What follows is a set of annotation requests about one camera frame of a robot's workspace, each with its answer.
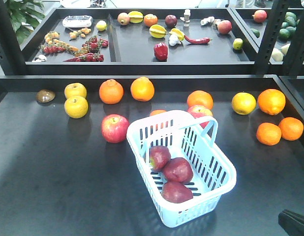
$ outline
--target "floor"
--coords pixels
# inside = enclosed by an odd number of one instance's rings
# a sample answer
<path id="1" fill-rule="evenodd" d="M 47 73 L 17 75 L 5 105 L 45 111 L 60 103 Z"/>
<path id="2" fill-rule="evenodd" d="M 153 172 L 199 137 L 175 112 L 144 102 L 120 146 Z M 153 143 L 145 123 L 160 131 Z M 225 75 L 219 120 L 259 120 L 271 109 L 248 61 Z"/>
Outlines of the floor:
<path id="1" fill-rule="evenodd" d="M 43 2 L 45 14 L 61 5 L 59 0 L 43 0 Z M 266 1 L 265 3 L 266 7 L 272 6 L 272 1 Z M 215 8 L 225 7 L 226 4 L 235 7 L 236 0 L 106 0 L 105 4 L 107 8 Z M 1 66 L 0 75 L 4 75 Z"/>

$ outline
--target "orange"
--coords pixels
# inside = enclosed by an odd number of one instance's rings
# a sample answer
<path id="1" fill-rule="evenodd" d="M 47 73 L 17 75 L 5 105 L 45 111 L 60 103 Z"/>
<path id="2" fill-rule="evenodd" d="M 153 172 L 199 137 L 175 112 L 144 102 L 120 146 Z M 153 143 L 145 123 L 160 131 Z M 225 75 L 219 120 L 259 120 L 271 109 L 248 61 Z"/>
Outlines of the orange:
<path id="1" fill-rule="evenodd" d="M 147 102 L 154 96 L 154 85 L 147 77 L 143 76 L 132 82 L 130 91 L 135 100 Z"/>
<path id="2" fill-rule="evenodd" d="M 152 25 L 156 25 L 157 24 L 157 16 L 155 16 L 153 14 L 145 15 L 144 18 L 143 18 L 143 23 L 148 27 L 151 27 Z"/>
<path id="3" fill-rule="evenodd" d="M 192 107 L 194 105 L 203 105 L 211 110 L 213 107 L 213 98 L 208 92 L 196 90 L 188 96 L 187 105 L 188 107 Z"/>
<path id="4" fill-rule="evenodd" d="M 99 98 L 106 104 L 119 103 L 123 97 L 123 87 L 114 79 L 106 80 L 99 87 Z"/>
<path id="5" fill-rule="evenodd" d="M 293 117 L 283 118 L 279 123 L 279 128 L 282 132 L 282 138 L 289 141 L 299 139 L 304 131 L 303 123 L 299 119 Z"/>
<path id="6" fill-rule="evenodd" d="M 284 109 L 285 96 L 281 91 L 269 88 L 259 94 L 257 103 L 260 110 L 274 116 Z"/>
<path id="7" fill-rule="evenodd" d="M 151 111 L 150 117 L 154 116 L 154 115 L 157 115 L 157 114 L 164 113 L 164 112 L 166 112 L 166 110 L 154 110 L 154 111 Z"/>
<path id="8" fill-rule="evenodd" d="M 262 144 L 273 146 L 281 139 L 281 129 L 272 123 L 261 123 L 258 126 L 256 137 Z"/>

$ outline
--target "avocado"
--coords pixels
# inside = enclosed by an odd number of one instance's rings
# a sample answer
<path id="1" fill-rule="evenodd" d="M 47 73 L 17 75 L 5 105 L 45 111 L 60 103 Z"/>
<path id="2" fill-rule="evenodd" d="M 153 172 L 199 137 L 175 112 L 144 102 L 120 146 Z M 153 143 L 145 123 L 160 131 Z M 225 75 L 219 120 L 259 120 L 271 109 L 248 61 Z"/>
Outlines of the avocado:
<path id="1" fill-rule="evenodd" d="M 288 26 L 286 29 L 290 32 L 290 38 L 293 37 L 296 27 Z"/>
<path id="2" fill-rule="evenodd" d="M 293 12 L 287 11 L 287 12 L 285 13 L 285 18 L 288 17 L 288 16 L 293 17 L 294 20 L 296 21 L 296 15 L 295 15 Z"/>
<path id="3" fill-rule="evenodd" d="M 280 29 L 279 31 L 279 39 L 288 40 L 290 37 L 290 31 L 287 29 Z"/>
<path id="4" fill-rule="evenodd" d="M 253 34 L 254 34 L 257 38 L 260 37 L 260 32 L 259 32 L 258 30 L 254 29 L 254 28 L 251 28 L 251 31 L 253 32 Z"/>
<path id="5" fill-rule="evenodd" d="M 292 16 L 287 16 L 284 21 L 287 22 L 289 26 L 296 26 L 296 20 Z"/>
<path id="6" fill-rule="evenodd" d="M 289 26 L 287 22 L 282 22 L 281 29 L 285 29 Z"/>

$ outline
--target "red bell pepper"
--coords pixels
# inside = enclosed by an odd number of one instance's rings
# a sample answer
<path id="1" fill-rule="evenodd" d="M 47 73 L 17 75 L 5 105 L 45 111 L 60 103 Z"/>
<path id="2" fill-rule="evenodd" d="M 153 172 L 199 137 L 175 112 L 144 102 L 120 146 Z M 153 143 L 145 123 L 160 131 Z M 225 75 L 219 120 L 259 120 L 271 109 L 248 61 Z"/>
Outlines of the red bell pepper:
<path id="1" fill-rule="evenodd" d="M 165 43 L 158 43 L 154 46 L 154 55 L 155 57 L 160 60 L 166 60 L 168 56 L 168 47 Z"/>

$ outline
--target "light blue basket handle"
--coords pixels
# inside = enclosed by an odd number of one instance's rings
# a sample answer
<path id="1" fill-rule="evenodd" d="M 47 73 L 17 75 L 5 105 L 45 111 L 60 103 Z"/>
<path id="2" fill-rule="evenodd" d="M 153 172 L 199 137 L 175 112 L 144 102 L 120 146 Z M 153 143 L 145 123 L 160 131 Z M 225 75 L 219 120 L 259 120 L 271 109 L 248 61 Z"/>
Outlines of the light blue basket handle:
<path id="1" fill-rule="evenodd" d="M 214 142 L 215 142 L 216 134 L 217 134 L 218 123 L 215 118 L 213 118 L 211 116 L 204 116 L 204 117 L 200 117 L 197 119 L 190 119 L 190 120 L 188 120 L 187 124 L 184 124 L 184 126 L 174 125 L 174 126 L 168 127 L 167 129 L 160 129 L 159 131 L 150 135 L 149 137 L 147 137 L 144 140 L 143 146 L 142 146 L 141 150 L 139 151 L 139 153 L 142 157 L 144 155 L 146 156 L 145 163 L 149 164 L 149 148 L 150 148 L 150 143 L 153 140 L 154 135 L 159 136 L 162 134 L 167 134 L 171 130 L 186 129 L 193 125 L 198 125 L 198 124 L 201 124 L 206 121 L 209 121 L 209 123 L 206 125 L 206 127 L 201 132 L 201 137 L 204 138 L 207 141 L 207 143 L 209 144 L 209 146 L 212 148 L 214 145 Z M 210 138 L 209 135 L 207 135 L 207 133 L 212 127 L 213 127 L 213 131 L 212 131 L 212 135 Z"/>
<path id="2" fill-rule="evenodd" d="M 218 128 L 218 123 L 215 118 L 213 118 L 211 116 L 204 116 L 204 117 L 200 117 L 197 119 L 192 119 L 192 120 L 188 121 L 188 123 L 186 125 L 184 125 L 183 127 L 179 127 L 179 129 L 185 129 L 190 126 L 201 124 L 206 121 L 209 121 L 209 123 L 206 125 L 206 127 L 201 132 L 201 137 L 206 139 L 206 141 L 209 143 L 209 146 L 212 148 L 215 143 L 215 138 L 216 138 L 217 128 Z M 211 129 L 211 127 L 213 127 L 213 131 L 212 131 L 211 138 L 209 138 L 209 136 L 207 136 L 206 134 Z"/>

